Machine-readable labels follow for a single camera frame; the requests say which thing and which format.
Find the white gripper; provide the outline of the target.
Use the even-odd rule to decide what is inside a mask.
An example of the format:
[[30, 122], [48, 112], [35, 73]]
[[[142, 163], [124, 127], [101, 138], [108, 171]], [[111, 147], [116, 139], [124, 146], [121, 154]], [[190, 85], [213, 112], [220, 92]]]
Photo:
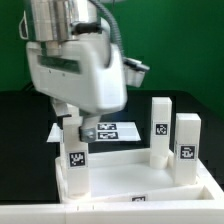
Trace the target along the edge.
[[56, 116], [71, 116], [66, 103], [87, 112], [81, 114], [79, 127], [80, 141], [85, 143], [96, 140], [100, 115], [120, 111], [127, 102], [121, 53], [109, 41], [109, 24], [101, 25], [100, 34], [64, 42], [58, 57], [43, 55], [38, 42], [26, 45], [31, 80], [37, 91], [52, 97]]

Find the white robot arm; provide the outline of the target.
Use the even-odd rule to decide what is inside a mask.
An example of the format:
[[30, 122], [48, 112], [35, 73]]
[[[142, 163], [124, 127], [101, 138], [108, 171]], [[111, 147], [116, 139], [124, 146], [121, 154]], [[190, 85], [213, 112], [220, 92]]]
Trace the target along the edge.
[[112, 16], [98, 0], [24, 0], [19, 23], [34, 88], [50, 96], [56, 114], [66, 103], [83, 112], [80, 140], [96, 140], [104, 114], [127, 101], [123, 55]]

